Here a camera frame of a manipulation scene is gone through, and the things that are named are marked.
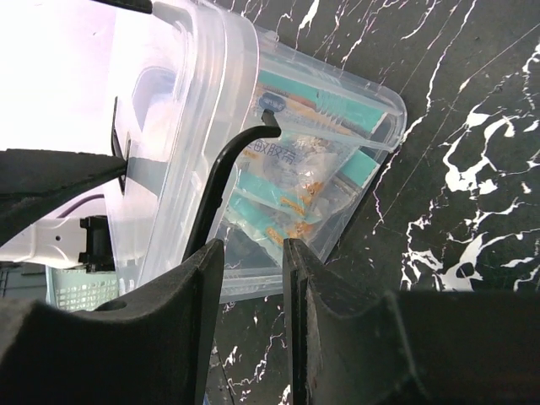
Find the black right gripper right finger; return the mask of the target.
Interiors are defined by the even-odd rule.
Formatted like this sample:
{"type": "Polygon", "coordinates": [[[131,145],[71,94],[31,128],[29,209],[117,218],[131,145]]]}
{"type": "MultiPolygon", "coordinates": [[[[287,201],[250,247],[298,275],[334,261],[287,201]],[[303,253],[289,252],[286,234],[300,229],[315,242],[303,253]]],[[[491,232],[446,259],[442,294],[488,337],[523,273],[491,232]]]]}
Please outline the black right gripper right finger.
{"type": "Polygon", "coordinates": [[[301,240],[283,243],[293,404],[536,404],[539,296],[389,292],[368,308],[301,240]]]}

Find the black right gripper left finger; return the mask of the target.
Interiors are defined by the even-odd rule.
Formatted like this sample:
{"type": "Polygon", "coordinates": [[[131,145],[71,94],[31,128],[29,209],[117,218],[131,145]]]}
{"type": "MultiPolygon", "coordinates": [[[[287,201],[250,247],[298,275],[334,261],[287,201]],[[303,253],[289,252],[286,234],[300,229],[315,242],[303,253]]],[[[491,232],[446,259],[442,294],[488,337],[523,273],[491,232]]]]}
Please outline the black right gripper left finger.
{"type": "Polygon", "coordinates": [[[2,403],[202,403],[223,272],[214,239],[92,311],[2,300],[2,403]]]}

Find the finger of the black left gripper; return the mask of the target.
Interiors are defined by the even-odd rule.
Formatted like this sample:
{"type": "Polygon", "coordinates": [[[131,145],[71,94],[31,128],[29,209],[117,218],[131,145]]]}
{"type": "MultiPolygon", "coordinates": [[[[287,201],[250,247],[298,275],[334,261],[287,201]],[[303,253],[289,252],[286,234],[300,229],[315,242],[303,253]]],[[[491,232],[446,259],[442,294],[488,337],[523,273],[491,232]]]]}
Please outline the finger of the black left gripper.
{"type": "Polygon", "coordinates": [[[7,149],[1,152],[1,243],[76,196],[126,173],[103,154],[7,149]]]}

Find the clear plastic medicine box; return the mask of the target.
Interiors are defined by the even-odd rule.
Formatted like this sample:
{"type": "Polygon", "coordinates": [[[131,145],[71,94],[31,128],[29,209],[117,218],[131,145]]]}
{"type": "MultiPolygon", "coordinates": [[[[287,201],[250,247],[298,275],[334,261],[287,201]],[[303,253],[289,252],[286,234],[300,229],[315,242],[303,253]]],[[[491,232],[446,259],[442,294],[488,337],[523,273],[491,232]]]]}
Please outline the clear plastic medicine box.
{"type": "Polygon", "coordinates": [[[208,1],[119,11],[110,93],[127,162],[105,195],[121,294],[180,264],[219,153],[265,112],[280,134],[239,153],[208,235],[224,242],[222,301],[280,293],[284,241],[327,259],[407,120],[394,91],[208,1]]]}

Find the teal tape packet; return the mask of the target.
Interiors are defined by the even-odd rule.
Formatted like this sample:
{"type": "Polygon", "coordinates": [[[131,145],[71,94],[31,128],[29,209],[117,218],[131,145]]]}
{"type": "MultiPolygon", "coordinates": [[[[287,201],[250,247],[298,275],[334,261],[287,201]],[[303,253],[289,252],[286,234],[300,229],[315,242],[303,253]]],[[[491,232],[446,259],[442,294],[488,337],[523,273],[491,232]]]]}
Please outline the teal tape packet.
{"type": "Polygon", "coordinates": [[[297,219],[234,192],[224,211],[224,218],[239,227],[278,264],[282,261],[284,240],[312,239],[321,225],[297,219]]]}
{"type": "Polygon", "coordinates": [[[236,190],[244,197],[302,218],[319,220],[328,208],[318,195],[359,146],[358,139],[317,126],[306,106],[270,89],[258,89],[250,116],[269,110],[279,121],[278,138],[257,139],[237,160],[236,190]]]}

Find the clear plastic box lid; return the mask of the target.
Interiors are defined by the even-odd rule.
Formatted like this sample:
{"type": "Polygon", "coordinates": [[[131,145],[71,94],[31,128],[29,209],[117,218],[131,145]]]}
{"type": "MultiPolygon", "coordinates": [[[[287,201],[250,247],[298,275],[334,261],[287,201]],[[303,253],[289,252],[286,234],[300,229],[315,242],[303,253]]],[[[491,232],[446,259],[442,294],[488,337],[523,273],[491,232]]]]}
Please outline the clear plastic box lid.
{"type": "Polygon", "coordinates": [[[107,208],[118,272],[144,278],[181,261],[213,162],[244,126],[258,65],[252,22],[208,1],[116,13],[110,93],[127,178],[107,208]]]}

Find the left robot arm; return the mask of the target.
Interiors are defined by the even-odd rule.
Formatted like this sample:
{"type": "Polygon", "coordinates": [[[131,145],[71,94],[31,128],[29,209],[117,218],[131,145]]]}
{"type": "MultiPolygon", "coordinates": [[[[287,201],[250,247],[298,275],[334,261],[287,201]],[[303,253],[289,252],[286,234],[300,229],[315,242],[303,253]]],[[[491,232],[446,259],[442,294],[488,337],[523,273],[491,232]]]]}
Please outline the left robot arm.
{"type": "Polygon", "coordinates": [[[49,150],[1,152],[1,260],[60,269],[89,262],[89,219],[49,218],[73,198],[126,173],[110,155],[49,150]]]}

